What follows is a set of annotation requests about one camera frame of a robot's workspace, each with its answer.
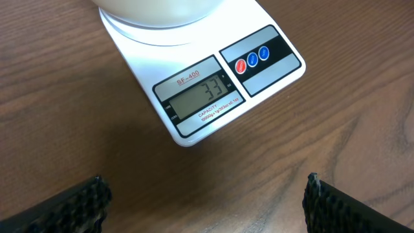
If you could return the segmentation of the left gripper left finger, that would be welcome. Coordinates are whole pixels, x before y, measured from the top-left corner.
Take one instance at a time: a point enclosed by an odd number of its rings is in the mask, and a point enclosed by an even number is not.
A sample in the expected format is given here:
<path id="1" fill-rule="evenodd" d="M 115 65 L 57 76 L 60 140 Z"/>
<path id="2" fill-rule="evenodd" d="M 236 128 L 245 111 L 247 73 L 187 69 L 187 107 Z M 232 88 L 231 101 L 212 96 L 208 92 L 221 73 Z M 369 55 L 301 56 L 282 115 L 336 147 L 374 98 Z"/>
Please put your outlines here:
<path id="1" fill-rule="evenodd" d="M 100 176 L 77 184 L 46 201 L 1 221 L 1 232 L 102 232 L 112 201 L 109 185 Z"/>

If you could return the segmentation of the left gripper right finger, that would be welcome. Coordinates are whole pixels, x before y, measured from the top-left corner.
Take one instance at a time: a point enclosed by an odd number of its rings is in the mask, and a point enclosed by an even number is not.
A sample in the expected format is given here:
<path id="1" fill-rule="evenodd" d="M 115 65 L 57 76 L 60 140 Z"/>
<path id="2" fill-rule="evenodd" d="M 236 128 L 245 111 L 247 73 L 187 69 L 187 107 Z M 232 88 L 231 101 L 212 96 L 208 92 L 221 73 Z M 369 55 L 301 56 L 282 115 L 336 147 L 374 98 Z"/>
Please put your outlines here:
<path id="1" fill-rule="evenodd" d="M 310 173 L 302 207 L 308 233 L 413 233 Z"/>

